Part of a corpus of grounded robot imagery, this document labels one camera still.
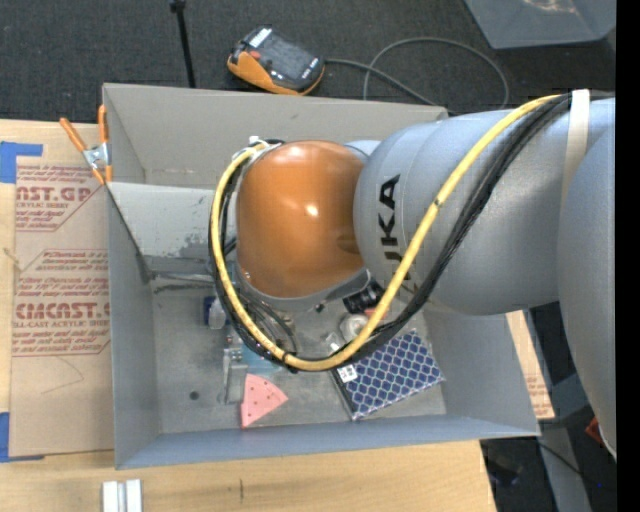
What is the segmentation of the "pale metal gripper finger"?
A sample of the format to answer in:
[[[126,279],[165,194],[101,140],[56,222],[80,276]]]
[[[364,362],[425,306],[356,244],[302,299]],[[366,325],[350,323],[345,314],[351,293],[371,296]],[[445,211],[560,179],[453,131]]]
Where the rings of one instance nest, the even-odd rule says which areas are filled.
[[[247,370],[248,364],[241,349],[224,349],[222,400],[225,405],[243,401]]]

